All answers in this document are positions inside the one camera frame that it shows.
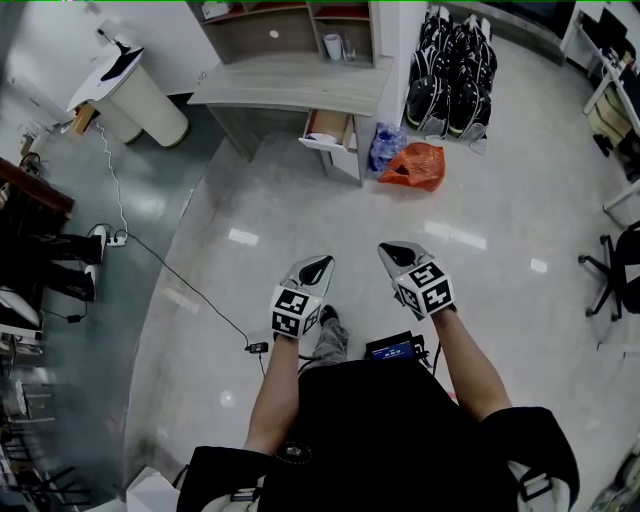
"white tiled floor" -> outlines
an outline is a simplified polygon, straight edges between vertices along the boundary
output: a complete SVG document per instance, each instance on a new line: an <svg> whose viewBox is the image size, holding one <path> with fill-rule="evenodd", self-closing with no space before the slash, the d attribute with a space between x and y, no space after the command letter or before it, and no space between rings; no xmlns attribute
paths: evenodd
<svg viewBox="0 0 640 512"><path fill-rule="evenodd" d="M586 319L599 282L576 261L582 252L601 258L599 235L620 231L601 204L622 187L622 172L591 139L584 77L511 43L496 39L494 47L489 149L479 156L446 144L447 175L436 192L328 181L316 155L289 135L269 135L249 165L225 141L169 261L257 340L268 335L271 293L290 265L333 255L328 300L352 333L350 357L359 358L366 341L407 329L435 349L430 323L392 300L376 253L382 241L421 243L452 275L460 314L514 404L555 413L580 466L576 510L586 510L640 418L640 357L622 358L639 341L637 319L611 324L608 309ZM626 222L635 200L618 212ZM174 471L199 444L243 443L262 379L243 345L194 293L161 276L133 378L129 470L147 457ZM438 377L450 388L444 361Z"/></svg>

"blue plastic bag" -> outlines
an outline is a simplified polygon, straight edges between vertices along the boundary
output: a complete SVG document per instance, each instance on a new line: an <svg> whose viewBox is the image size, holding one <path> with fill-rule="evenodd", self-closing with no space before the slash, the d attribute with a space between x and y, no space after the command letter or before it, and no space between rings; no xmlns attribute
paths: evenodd
<svg viewBox="0 0 640 512"><path fill-rule="evenodd" d="M391 159L407 145L407 131L401 126L378 123L369 151L369 170L378 179Z"/></svg>

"small screen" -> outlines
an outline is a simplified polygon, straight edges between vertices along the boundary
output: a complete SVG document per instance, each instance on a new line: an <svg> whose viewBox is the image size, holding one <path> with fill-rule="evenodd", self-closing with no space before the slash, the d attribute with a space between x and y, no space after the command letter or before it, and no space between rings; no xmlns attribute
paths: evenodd
<svg viewBox="0 0 640 512"><path fill-rule="evenodd" d="M371 358L374 360L391 359L394 357L413 357L411 341L404 341L397 345L391 345L390 347L381 348L371 352Z"/></svg>

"open drawer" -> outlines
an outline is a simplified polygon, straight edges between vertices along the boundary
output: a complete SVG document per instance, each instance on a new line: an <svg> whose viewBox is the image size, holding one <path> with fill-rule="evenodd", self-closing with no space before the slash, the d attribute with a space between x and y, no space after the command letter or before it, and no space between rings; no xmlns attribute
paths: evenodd
<svg viewBox="0 0 640 512"><path fill-rule="evenodd" d="M307 139L310 133L324 133L338 139L337 144ZM356 137L353 131L353 116L331 110L312 110L307 119L302 137L298 139L305 146L320 151L356 152Z"/></svg>

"gray pants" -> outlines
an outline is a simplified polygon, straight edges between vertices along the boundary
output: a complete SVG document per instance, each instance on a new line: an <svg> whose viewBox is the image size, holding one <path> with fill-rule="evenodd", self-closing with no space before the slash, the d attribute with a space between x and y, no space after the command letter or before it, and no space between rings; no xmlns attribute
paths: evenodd
<svg viewBox="0 0 640 512"><path fill-rule="evenodd" d="M319 366L333 366L347 360L349 333L340 325L337 318L330 318L322 326L318 344L311 357L316 359L309 363L303 373Z"/></svg>

